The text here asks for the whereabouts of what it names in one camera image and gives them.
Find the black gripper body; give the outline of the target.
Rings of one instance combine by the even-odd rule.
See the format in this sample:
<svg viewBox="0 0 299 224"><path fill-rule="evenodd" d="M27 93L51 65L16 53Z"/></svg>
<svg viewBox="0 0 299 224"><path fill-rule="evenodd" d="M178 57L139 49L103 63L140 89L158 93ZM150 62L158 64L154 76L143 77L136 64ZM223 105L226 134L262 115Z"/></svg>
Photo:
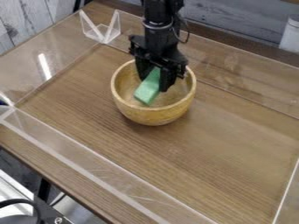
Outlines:
<svg viewBox="0 0 299 224"><path fill-rule="evenodd" d="M178 49L180 28L171 26L166 29L144 28L144 35L132 34L130 53L136 57L150 59L154 68L175 67L176 78L183 77L188 60Z"/></svg>

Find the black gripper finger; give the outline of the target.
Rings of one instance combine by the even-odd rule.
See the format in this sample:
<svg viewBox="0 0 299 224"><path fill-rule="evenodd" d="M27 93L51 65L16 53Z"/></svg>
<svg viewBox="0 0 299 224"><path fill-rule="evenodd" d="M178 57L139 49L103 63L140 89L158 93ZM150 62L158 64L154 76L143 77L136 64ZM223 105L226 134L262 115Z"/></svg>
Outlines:
<svg viewBox="0 0 299 224"><path fill-rule="evenodd" d="M160 72L159 88L166 92L176 80L176 68L174 66L163 67Z"/></svg>
<svg viewBox="0 0 299 224"><path fill-rule="evenodd" d="M140 80L143 81L154 69L154 64L150 59L136 57L135 66Z"/></svg>

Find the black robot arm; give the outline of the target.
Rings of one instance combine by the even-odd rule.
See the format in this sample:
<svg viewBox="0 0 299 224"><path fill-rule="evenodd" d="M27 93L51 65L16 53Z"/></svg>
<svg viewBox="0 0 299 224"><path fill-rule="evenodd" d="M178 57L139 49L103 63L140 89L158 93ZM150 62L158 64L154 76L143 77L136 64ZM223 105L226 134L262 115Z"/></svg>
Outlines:
<svg viewBox="0 0 299 224"><path fill-rule="evenodd" d="M180 16L183 0L140 0L144 7L144 34L131 34L130 53L135 56L139 78L143 81L151 70L160 69L159 91L166 92L183 78L188 60L179 50L182 25L187 25Z"/></svg>

